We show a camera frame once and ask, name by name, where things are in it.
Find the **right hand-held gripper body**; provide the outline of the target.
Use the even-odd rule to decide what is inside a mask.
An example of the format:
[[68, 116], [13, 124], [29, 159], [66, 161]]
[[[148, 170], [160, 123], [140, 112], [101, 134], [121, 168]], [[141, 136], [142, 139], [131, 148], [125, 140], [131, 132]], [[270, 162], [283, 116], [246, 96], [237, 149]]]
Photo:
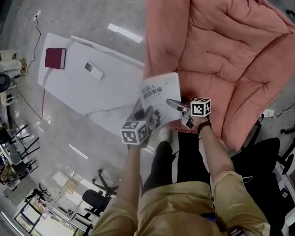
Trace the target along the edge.
[[208, 98], [195, 98], [190, 102], [180, 103], [182, 111], [182, 124], [192, 128], [192, 117], [207, 117], [211, 113], [211, 100]]

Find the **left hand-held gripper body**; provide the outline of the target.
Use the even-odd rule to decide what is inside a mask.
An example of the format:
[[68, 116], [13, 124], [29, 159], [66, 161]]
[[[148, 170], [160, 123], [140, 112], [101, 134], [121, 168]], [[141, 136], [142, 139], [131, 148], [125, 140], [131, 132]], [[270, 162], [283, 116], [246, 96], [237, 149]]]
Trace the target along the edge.
[[145, 121], [145, 112], [142, 119], [127, 120], [121, 128], [121, 140], [127, 145], [142, 144], [153, 132], [154, 120], [152, 123]]

